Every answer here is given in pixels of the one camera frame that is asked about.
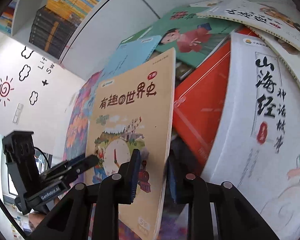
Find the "clock face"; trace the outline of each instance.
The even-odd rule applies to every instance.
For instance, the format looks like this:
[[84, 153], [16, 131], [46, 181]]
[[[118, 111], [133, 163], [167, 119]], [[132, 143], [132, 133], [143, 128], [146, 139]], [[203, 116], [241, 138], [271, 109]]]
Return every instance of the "clock face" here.
[[127, 143], [124, 140], [117, 139], [109, 143], [106, 148], [103, 168], [106, 175], [110, 176], [119, 171], [119, 167], [122, 163], [130, 161], [130, 151]]

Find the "red book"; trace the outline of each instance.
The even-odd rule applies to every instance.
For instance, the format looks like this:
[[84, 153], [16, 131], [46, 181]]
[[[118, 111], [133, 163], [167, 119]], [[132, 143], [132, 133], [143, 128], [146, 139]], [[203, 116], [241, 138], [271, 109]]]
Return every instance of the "red book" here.
[[[256, 36], [244, 27], [241, 34]], [[217, 134], [226, 98], [230, 41], [226, 42], [175, 90], [173, 127], [196, 156], [200, 174]]]

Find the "spiral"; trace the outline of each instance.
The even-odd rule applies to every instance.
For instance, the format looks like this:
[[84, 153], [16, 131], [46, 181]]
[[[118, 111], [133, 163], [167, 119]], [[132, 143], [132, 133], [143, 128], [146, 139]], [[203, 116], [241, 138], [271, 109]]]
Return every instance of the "spiral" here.
[[0, 85], [0, 95], [2, 97], [6, 97], [10, 92], [10, 84], [8, 82], [4, 82]]

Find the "blue book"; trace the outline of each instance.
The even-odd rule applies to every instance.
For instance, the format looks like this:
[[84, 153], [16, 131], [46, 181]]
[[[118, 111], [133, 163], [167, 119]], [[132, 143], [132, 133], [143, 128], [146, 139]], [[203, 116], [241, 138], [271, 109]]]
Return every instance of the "blue book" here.
[[120, 44], [103, 69], [99, 82], [120, 75], [146, 62], [161, 38], [160, 35], [157, 35]]

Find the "black cable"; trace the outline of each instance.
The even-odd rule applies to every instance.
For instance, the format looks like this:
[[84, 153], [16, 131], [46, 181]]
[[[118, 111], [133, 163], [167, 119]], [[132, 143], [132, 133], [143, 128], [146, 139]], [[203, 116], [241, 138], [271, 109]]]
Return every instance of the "black cable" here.
[[6, 215], [6, 217], [9, 219], [9, 221], [11, 222], [11, 224], [14, 226], [14, 228], [19, 232], [19, 234], [26, 239], [27, 235], [26, 233], [22, 230], [22, 228], [18, 225], [18, 223], [14, 220], [14, 218], [12, 217], [12, 215], [9, 213], [8, 209], [6, 208], [6, 206], [3, 204], [3, 202], [0, 199], [0, 208], [2, 209], [2, 212]]
[[48, 168], [49, 169], [51, 169], [51, 167], [50, 167], [50, 163], [49, 163], [49, 161], [48, 161], [48, 159], [47, 159], [47, 157], [44, 155], [44, 153], [43, 153], [43, 151], [42, 150], [40, 150], [38, 147], [34, 147], [34, 149], [36, 149], [36, 150], [38, 150], [42, 155], [43, 155], [43, 157], [46, 159], [46, 161], [47, 161], [47, 164], [48, 164]]

